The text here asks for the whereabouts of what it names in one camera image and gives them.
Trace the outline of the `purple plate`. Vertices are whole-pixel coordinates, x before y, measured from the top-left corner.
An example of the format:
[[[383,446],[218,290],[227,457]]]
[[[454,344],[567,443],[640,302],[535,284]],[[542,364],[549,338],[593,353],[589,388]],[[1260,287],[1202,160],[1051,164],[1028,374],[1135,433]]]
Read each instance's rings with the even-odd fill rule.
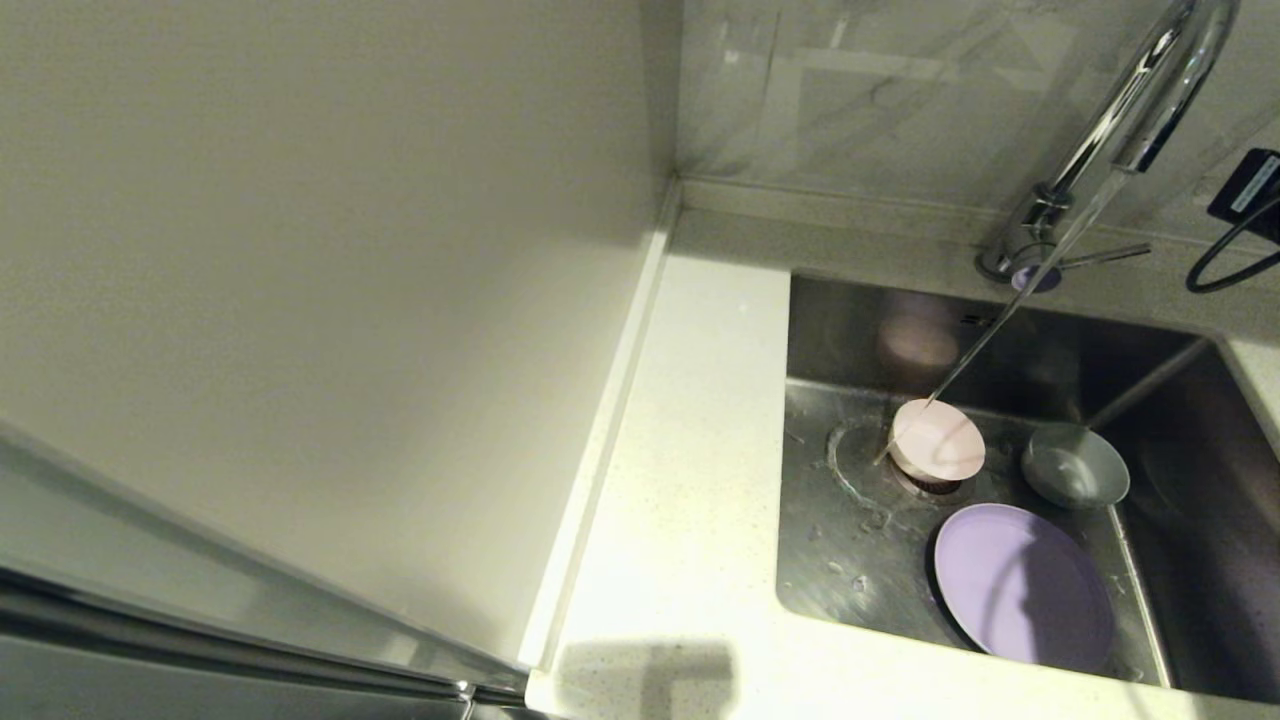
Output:
[[[1050,520],[978,503],[942,521],[931,565],[963,633],[996,657],[1100,673],[1116,621],[1092,557]]]

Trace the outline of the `light blue bowl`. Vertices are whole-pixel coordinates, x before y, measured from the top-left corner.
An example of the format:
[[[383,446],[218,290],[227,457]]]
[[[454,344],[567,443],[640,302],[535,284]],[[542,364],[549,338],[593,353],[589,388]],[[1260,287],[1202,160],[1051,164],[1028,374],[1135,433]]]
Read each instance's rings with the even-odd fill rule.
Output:
[[[1120,452],[1079,424],[1055,421],[1038,427],[1021,452],[1020,469],[1037,495],[1061,509],[1114,506],[1132,488]]]

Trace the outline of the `chrome gooseneck faucet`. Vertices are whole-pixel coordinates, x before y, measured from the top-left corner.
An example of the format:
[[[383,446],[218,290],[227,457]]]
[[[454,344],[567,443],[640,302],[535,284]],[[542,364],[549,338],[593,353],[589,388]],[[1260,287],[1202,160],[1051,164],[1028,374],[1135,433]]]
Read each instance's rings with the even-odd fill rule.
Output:
[[[1076,188],[1100,158],[1124,176],[1151,169],[1221,58],[1240,6],[1242,0],[1170,0],[1069,152],[975,256],[983,277],[1018,291],[1029,286],[1065,241],[1069,213],[1084,208]]]

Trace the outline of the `tall white cabinet panel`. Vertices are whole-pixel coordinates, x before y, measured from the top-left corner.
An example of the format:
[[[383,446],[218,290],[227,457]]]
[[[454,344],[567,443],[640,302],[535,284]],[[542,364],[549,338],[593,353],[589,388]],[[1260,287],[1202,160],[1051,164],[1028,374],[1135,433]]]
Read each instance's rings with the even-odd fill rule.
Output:
[[[0,437],[268,573],[26,562],[541,661],[675,200],[684,0],[0,0]]]

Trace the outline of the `pink bowl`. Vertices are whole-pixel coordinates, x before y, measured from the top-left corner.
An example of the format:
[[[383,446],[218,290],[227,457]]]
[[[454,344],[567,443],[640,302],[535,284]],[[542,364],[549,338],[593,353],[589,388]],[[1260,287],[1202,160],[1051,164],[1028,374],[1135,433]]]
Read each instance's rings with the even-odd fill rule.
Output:
[[[914,480],[943,484],[968,480],[986,465],[986,442],[977,424],[942,401],[905,402],[890,427],[890,457]]]

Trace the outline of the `stainless steel appliance door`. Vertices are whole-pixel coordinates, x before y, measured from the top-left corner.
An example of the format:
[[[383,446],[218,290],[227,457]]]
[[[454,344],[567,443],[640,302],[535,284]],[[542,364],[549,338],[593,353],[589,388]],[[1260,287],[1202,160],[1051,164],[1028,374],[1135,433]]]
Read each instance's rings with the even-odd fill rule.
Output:
[[[476,720],[474,702],[276,664],[0,633],[0,720]]]

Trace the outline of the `stainless steel sink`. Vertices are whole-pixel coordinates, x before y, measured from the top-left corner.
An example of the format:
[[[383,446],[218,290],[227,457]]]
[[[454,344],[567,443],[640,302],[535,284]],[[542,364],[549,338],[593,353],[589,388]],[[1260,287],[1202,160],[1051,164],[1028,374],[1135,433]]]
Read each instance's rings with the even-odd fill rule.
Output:
[[[1101,676],[1280,706],[1280,409],[1203,331],[1030,307],[943,392],[975,421],[973,496],[910,496],[877,461],[896,410],[925,396],[997,304],[796,274],[788,299],[776,592],[824,621],[979,650],[940,597],[936,532],[1006,503],[1094,561],[1116,621]],[[1108,509],[1068,510],[1020,469],[1048,423],[1088,427],[1125,460]]]

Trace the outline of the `round metal drain strainer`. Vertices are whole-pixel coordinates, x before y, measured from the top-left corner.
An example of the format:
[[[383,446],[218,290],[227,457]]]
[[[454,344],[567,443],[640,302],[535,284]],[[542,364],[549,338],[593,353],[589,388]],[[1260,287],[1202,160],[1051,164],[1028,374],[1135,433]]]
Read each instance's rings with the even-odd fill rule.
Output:
[[[977,487],[973,479],[969,480],[938,480],[928,482],[910,477],[900,466],[891,462],[890,474],[913,497],[937,505],[960,505],[966,502]]]

